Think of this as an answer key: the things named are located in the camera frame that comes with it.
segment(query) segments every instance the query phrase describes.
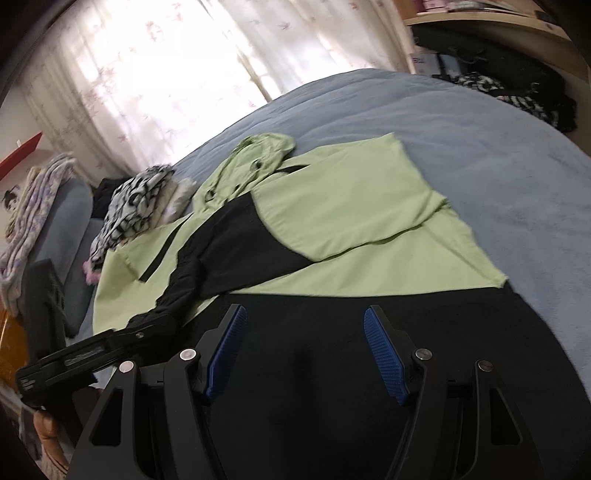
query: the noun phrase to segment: metal screw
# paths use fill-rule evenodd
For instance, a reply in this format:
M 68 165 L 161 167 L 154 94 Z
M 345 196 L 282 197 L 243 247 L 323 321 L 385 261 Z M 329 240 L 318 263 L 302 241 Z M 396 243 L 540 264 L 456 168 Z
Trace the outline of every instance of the metal screw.
M 123 374 L 126 374 L 127 372 L 133 370 L 134 366 L 135 365 L 131 360 L 126 360 L 119 366 L 119 371 Z
M 181 352 L 180 357 L 181 360 L 188 361 L 195 358 L 195 355 L 197 355 L 197 352 L 195 350 L 193 350 L 192 348 L 187 348 Z
M 483 372 L 492 372 L 494 366 L 488 360 L 479 360 L 478 368 L 480 368 L 480 370 L 482 370 Z
M 427 350 L 426 348 L 419 348 L 414 354 L 419 360 L 429 360 L 433 357 L 431 350 Z

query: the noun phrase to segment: blue rubber pad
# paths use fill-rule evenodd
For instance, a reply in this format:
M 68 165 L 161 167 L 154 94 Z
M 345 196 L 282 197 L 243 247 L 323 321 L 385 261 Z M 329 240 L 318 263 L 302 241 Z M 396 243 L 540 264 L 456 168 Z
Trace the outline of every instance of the blue rubber pad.
M 388 394 L 396 398 L 399 405 L 405 405 L 408 387 L 404 381 L 404 366 L 371 308 L 363 316 L 363 330 Z
M 204 395 L 209 401 L 213 401 L 226 388 L 245 334 L 246 310 L 241 306 L 230 321 L 224 337 L 207 366 L 207 385 Z

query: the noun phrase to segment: black and white fabric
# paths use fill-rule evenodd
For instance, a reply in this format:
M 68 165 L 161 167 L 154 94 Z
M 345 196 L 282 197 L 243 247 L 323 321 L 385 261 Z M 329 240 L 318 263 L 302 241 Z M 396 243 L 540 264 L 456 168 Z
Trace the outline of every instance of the black and white fabric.
M 105 224 L 90 246 L 88 270 L 100 271 L 108 249 L 150 228 L 150 217 L 155 211 L 158 195 L 173 173 L 170 165 L 156 165 L 115 190 Z
M 478 72 L 466 73 L 452 78 L 456 85 L 471 88 L 487 95 L 496 97 L 505 103 L 510 103 L 518 109 L 532 114 L 534 117 L 552 125 L 554 128 L 559 126 L 559 114 L 557 111 L 548 111 L 542 107 L 536 100 L 527 95 L 510 95 L 505 86 L 498 80 L 482 75 Z

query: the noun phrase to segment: curtain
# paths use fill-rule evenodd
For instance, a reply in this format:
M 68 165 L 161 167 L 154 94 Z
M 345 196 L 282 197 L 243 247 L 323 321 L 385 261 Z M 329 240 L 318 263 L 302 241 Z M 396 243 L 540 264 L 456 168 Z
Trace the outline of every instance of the curtain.
M 34 117 L 83 174 L 174 164 L 307 82 L 407 70 L 391 0 L 78 0 L 21 75 Z

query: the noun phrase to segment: black bag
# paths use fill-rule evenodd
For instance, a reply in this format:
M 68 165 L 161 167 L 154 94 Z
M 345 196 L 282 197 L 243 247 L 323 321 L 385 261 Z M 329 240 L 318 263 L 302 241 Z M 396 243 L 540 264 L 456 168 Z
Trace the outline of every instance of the black bag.
M 524 53 L 465 33 L 430 24 L 413 25 L 415 43 L 458 59 L 462 73 L 478 72 L 499 80 L 506 95 L 530 97 L 549 112 L 558 112 L 557 129 L 571 132 L 576 102 L 565 94 L 562 76 Z

